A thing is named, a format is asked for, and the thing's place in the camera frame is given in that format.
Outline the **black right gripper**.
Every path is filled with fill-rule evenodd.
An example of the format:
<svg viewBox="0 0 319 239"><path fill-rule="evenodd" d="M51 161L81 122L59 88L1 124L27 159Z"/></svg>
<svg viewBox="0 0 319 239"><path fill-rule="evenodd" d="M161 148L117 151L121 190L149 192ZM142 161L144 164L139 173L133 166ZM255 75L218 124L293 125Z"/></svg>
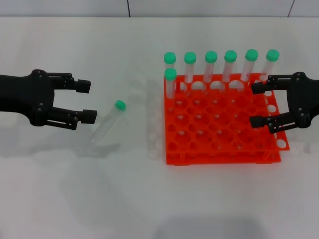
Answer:
<svg viewBox="0 0 319 239"><path fill-rule="evenodd" d="M287 91L289 112L273 116L250 117L252 128L267 126L274 134L294 128L307 128L319 114L319 81L310 79L304 72L292 75L269 75L264 82L251 86L253 94L266 91Z"/></svg>

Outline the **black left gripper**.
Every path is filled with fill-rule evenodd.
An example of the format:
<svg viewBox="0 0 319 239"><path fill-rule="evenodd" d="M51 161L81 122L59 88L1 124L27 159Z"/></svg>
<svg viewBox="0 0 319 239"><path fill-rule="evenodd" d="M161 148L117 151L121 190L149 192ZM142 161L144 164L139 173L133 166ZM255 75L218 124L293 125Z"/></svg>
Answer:
<svg viewBox="0 0 319 239"><path fill-rule="evenodd" d="M71 73L47 73L36 69L22 77L1 75L0 110L24 115L33 126L75 130L78 122L94 124L97 111L53 107L54 89L88 94L90 87L90 81L76 81Z"/></svg>

